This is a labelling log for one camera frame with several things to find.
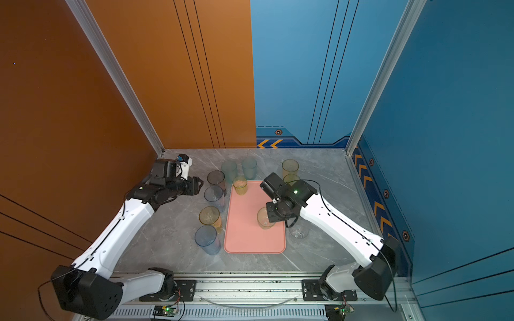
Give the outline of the yellow-green short glass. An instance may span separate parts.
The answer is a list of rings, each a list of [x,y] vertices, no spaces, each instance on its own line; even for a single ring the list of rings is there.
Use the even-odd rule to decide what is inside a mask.
[[[263,207],[258,211],[256,218],[258,225],[264,230],[270,229],[275,225],[274,222],[270,221],[266,207]]]

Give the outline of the clear short glass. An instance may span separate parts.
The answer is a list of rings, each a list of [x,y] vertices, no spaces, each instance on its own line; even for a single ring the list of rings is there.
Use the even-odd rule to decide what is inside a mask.
[[[310,230],[310,224],[307,221],[297,221],[292,227],[288,228],[290,235],[297,240],[305,239]]]

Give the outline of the small green glass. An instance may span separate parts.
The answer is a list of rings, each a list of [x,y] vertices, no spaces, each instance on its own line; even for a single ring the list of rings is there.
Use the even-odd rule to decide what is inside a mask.
[[[245,176],[240,175],[235,177],[232,185],[238,195],[245,195],[248,191],[248,180]]]

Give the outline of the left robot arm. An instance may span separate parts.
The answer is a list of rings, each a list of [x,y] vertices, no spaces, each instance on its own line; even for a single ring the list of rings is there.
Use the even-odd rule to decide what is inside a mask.
[[[92,245],[70,266],[58,266],[51,278],[61,309],[106,320],[122,304],[150,296],[168,301],[176,297],[173,272],[152,267],[145,272],[115,277],[114,269],[137,232],[164,204],[179,196],[197,195],[203,181],[191,177],[192,160],[157,159],[150,174],[124,196],[118,214]]]

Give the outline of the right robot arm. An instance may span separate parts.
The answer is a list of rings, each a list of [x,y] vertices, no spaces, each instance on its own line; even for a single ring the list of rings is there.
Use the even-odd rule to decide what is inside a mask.
[[[345,291],[360,289],[375,300],[383,300],[400,267],[400,242],[383,238],[349,219],[333,207],[313,181],[285,183],[271,173],[260,184],[270,197],[266,210],[270,222],[293,227],[299,219],[312,223],[348,251],[355,260],[345,266],[329,266],[318,280],[321,294],[336,300]]]

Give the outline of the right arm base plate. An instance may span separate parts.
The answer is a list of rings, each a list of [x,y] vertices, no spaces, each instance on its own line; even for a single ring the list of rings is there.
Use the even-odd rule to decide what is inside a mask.
[[[355,290],[345,290],[343,292],[335,292],[326,284],[320,284],[318,280],[302,280],[302,295],[306,302],[314,301],[357,301],[357,292]]]

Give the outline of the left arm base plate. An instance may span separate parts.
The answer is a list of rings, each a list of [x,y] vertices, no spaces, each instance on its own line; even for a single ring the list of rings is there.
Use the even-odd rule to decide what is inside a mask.
[[[195,296],[197,281],[174,280],[165,284],[154,294],[147,294],[139,298],[140,302],[192,302]]]

